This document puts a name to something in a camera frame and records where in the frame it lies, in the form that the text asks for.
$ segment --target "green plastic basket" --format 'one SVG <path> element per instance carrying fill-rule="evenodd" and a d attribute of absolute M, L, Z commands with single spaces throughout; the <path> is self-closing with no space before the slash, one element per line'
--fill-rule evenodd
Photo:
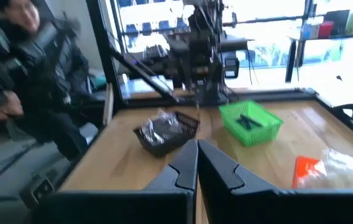
<path fill-rule="evenodd" d="M 277 137 L 283 121 L 271 114 L 263 106 L 253 101 L 242 101 L 220 106 L 222 121 L 225 127 L 245 146 L 253 146 Z M 253 127 L 247 130 L 237 120 L 244 115 L 261 124 L 262 127 Z"/>

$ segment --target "black basket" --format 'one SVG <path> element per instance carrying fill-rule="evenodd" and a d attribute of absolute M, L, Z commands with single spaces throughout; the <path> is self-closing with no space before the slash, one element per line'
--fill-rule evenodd
<path fill-rule="evenodd" d="M 135 128 L 134 133 L 137 135 L 141 145 L 148 150 L 153 156 L 161 158 L 169 152 L 183 146 L 187 141 L 196 136 L 197 128 L 200 121 L 189 117 L 181 112 L 174 112 L 179 124 L 182 128 L 182 133 L 164 142 L 163 144 L 152 145 L 145 136 L 142 135 L 141 128 Z"/>

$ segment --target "wooden table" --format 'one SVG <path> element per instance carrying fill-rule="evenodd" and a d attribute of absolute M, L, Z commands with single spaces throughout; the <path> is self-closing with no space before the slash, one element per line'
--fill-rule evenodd
<path fill-rule="evenodd" d="M 320 158 L 332 148 L 353 157 L 353 131 L 315 101 L 263 104 L 284 124 L 274 141 L 244 147 L 222 124 L 218 109 L 163 108 L 181 111 L 201 121 L 196 139 L 217 145 L 259 177 L 289 189 L 297 156 Z M 157 114 L 157 109 L 120 111 L 76 166 L 61 190 L 143 189 L 167 165 L 176 152 L 156 159 L 145 151 L 132 132 Z M 198 191 L 197 223 L 207 223 L 201 192 Z"/>

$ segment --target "person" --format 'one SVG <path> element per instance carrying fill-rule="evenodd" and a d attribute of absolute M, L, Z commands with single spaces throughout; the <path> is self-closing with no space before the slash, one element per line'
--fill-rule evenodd
<path fill-rule="evenodd" d="M 40 18 L 39 10 L 31 0 L 0 0 L 0 21 L 1 28 L 12 44 L 23 42 L 38 33 L 45 22 Z M 88 63 L 74 41 L 71 45 L 71 57 L 67 60 L 63 64 L 65 67 L 70 64 L 69 68 L 67 71 L 63 67 L 62 69 L 72 92 L 89 98 L 89 93 L 81 89 L 80 82 L 83 80 L 81 74 L 88 74 Z M 80 134 L 79 128 L 68 113 L 51 110 L 51 108 L 45 110 L 33 108 L 29 102 L 24 101 L 26 96 L 23 92 L 26 91 L 15 89 L 5 92 L 8 104 L 0 106 L 0 121 L 5 121 L 10 116 L 18 116 L 14 121 L 21 130 L 36 138 L 38 142 L 53 140 L 58 150 L 69 161 L 76 159 L 87 150 L 86 139 Z"/>

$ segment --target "wall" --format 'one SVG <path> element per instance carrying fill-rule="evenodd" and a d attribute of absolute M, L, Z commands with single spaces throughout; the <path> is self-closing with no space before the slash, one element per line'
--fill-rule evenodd
<path fill-rule="evenodd" d="M 104 14 L 109 14 L 105 1 L 108 0 L 103 0 Z M 91 19 L 89 18 L 86 0 L 46 0 L 46 2 L 55 17 L 63 17 L 63 12 L 65 11 L 70 19 L 79 20 L 81 23 L 81 33 L 77 44 L 84 56 L 89 60 L 90 67 L 102 70 L 101 57 L 99 56 L 98 45 L 96 43 Z M 109 19 L 105 21 L 105 23 L 112 32 L 110 17 L 112 18 L 111 12 L 109 17 L 105 17 L 105 19 Z"/>

